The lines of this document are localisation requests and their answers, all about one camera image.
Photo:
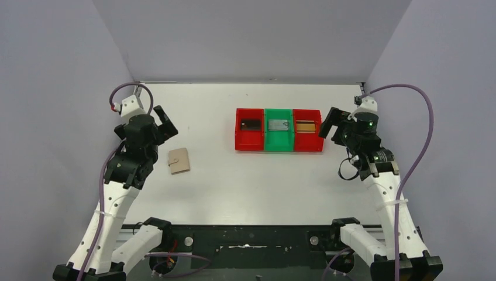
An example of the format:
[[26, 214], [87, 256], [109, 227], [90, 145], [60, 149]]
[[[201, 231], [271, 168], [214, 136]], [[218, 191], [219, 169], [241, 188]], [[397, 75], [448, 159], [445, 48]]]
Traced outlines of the left red plastic bin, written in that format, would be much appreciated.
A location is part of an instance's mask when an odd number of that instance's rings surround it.
[[262, 108], [237, 108], [235, 150], [263, 151], [265, 144], [265, 111]]

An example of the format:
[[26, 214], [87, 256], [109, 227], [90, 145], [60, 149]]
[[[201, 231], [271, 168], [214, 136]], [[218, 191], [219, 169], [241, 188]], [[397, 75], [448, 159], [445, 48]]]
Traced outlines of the gold credit card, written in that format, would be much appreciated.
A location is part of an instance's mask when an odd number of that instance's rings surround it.
[[296, 133], [315, 133], [316, 125], [314, 121], [297, 120], [295, 123]]

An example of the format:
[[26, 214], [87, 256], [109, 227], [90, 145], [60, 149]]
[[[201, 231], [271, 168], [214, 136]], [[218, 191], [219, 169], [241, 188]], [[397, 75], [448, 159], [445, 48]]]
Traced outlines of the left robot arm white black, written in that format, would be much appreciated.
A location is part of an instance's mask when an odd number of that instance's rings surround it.
[[178, 131], [159, 105], [154, 111], [161, 124], [156, 124], [135, 95], [115, 104], [115, 110], [123, 120], [114, 129], [122, 143], [101, 170], [90, 224], [67, 263], [56, 266], [54, 280], [126, 280], [150, 250], [165, 250], [173, 242], [170, 222], [150, 217], [129, 242], [116, 245], [126, 215], [159, 159], [159, 146]]

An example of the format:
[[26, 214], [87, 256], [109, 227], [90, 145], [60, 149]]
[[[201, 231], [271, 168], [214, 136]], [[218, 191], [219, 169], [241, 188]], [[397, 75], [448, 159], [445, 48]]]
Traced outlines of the green plastic bin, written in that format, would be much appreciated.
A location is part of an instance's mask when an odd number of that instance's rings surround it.
[[292, 152], [294, 150], [294, 124], [292, 109], [266, 108], [264, 150]]

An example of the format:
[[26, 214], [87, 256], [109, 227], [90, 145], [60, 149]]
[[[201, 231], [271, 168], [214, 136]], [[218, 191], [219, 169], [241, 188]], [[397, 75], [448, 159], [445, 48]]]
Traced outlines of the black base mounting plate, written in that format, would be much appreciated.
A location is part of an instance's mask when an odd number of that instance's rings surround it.
[[172, 226], [167, 249], [193, 254], [174, 258], [174, 271], [198, 269], [324, 269], [345, 245], [331, 225]]

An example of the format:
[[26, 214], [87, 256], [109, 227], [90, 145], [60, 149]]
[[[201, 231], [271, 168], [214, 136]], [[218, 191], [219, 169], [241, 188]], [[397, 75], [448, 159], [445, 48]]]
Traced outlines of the right red plastic bin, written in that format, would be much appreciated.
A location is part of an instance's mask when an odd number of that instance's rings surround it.
[[322, 117], [317, 109], [293, 109], [294, 121], [294, 151], [315, 152], [323, 151], [324, 139], [319, 137]]

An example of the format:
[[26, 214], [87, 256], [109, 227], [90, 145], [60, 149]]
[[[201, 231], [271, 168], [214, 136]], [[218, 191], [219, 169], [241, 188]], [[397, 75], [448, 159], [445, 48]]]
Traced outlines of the red plastic bin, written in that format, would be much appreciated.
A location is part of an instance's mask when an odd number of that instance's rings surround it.
[[293, 109], [294, 121], [294, 151], [315, 152], [323, 151], [324, 139], [319, 137], [322, 117], [317, 109]]
[[265, 111], [262, 108], [237, 108], [235, 150], [263, 151], [265, 144]]

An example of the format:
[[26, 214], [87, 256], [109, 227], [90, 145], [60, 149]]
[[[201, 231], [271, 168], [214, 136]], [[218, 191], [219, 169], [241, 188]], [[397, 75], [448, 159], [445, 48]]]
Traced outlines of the black credit card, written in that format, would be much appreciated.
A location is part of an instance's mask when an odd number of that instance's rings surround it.
[[259, 119], [242, 119], [240, 122], [241, 131], [260, 131], [261, 120]]

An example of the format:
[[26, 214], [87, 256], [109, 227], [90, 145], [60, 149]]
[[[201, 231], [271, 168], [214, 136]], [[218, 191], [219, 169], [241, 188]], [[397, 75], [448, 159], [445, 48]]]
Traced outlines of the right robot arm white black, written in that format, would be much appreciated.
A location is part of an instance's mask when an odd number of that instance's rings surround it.
[[338, 250], [349, 247], [370, 268], [372, 280], [435, 280], [443, 270], [439, 256], [430, 254], [399, 186], [401, 176], [392, 151], [377, 135], [377, 104], [372, 98], [357, 102], [353, 112], [332, 107], [320, 125], [319, 137], [346, 148], [356, 177], [369, 192], [380, 219], [384, 242], [369, 234], [355, 218], [334, 219], [329, 242]]

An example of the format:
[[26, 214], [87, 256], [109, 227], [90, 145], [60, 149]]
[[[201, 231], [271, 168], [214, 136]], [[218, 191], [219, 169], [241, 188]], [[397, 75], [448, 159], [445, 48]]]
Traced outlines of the silver credit card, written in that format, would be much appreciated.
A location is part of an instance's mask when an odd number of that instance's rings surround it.
[[290, 128], [290, 122], [287, 119], [269, 119], [268, 120], [268, 130], [269, 131], [288, 131]]

